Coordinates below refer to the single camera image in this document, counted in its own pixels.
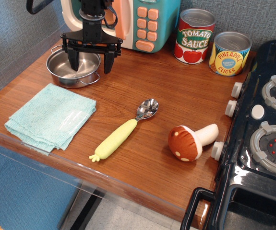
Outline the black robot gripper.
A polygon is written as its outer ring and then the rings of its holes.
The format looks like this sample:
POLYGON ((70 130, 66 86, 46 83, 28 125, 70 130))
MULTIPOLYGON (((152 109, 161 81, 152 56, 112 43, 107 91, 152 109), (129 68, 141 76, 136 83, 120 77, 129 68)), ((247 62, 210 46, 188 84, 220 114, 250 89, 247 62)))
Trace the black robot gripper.
POLYGON ((122 39, 104 32, 102 22, 107 27, 114 27, 117 21, 108 24, 105 14, 81 14, 80 17, 82 19, 81 30, 61 34, 62 50, 68 54, 71 68, 78 70, 80 52, 104 54, 104 73, 109 74, 115 56, 121 55, 122 39))

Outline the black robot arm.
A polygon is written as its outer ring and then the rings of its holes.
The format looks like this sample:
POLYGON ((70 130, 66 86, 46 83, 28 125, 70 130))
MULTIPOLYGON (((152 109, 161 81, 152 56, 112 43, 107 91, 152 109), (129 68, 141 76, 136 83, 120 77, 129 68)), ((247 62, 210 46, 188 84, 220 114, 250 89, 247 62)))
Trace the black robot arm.
POLYGON ((79 53, 94 53, 104 55, 104 72, 111 72, 114 59, 121 55, 123 40, 105 33, 102 21, 105 10, 111 10, 111 0, 83 0, 79 14, 82 18, 82 30, 62 33, 62 50, 68 55, 70 66, 77 71, 79 67, 79 53))

